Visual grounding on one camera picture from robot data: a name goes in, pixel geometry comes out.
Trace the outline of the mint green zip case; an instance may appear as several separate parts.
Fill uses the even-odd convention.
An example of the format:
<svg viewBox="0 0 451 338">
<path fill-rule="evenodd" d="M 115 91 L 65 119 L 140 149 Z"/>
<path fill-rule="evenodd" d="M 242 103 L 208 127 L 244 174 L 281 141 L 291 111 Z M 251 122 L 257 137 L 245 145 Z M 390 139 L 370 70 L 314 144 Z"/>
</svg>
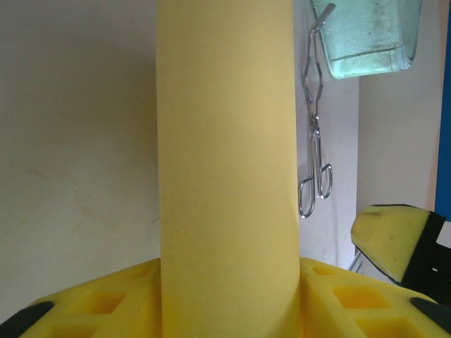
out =
<svg viewBox="0 0 451 338">
<path fill-rule="evenodd" d="M 319 32 L 337 80 L 406 70 L 413 64 L 422 0 L 310 0 L 319 18 L 335 8 Z"/>
</svg>

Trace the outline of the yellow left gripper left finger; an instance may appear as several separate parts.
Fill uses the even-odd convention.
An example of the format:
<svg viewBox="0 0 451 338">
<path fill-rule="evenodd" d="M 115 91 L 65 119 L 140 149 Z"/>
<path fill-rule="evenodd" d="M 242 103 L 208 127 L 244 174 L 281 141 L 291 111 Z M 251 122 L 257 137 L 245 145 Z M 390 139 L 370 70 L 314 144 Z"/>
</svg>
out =
<svg viewBox="0 0 451 338">
<path fill-rule="evenodd" d="M 0 324 L 0 338 L 162 338 L 160 260 L 33 301 Z"/>
</svg>

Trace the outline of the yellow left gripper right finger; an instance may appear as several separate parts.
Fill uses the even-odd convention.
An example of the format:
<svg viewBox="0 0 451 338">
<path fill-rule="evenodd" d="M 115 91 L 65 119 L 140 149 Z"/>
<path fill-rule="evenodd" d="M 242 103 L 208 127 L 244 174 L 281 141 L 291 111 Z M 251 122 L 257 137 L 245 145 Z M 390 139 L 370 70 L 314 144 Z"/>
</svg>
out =
<svg viewBox="0 0 451 338">
<path fill-rule="evenodd" d="M 451 338 L 451 310 L 424 294 L 310 258 L 278 264 L 295 289 L 278 338 Z"/>
</svg>

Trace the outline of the yellow square paper sheet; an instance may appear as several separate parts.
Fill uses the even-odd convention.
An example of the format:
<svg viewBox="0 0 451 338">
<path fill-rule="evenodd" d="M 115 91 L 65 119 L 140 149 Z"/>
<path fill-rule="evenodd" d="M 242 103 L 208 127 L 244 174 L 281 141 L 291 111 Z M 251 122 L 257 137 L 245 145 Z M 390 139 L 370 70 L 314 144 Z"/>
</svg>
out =
<svg viewBox="0 0 451 338">
<path fill-rule="evenodd" d="M 300 338 L 292 0 L 156 0 L 163 338 Z"/>
</svg>

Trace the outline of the metal crucible tongs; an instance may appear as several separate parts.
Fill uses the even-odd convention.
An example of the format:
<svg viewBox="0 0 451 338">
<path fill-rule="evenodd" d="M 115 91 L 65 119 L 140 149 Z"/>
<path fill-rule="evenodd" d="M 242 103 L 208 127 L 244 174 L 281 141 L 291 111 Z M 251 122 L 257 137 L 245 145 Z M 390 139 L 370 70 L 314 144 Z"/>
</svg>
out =
<svg viewBox="0 0 451 338">
<path fill-rule="evenodd" d="M 334 10 L 334 3 L 327 4 L 307 33 L 307 55 L 302 71 L 302 90 L 309 118 L 309 174 L 300 181 L 298 186 L 298 209 L 302 219 L 311 216 L 317 199 L 327 199 L 333 190 L 333 166 L 330 163 L 324 163 L 322 157 L 319 103 L 323 92 L 323 72 L 319 61 L 316 38 Z M 315 67 L 319 77 L 319 85 L 315 93 L 310 90 L 307 84 L 311 65 Z"/>
</svg>

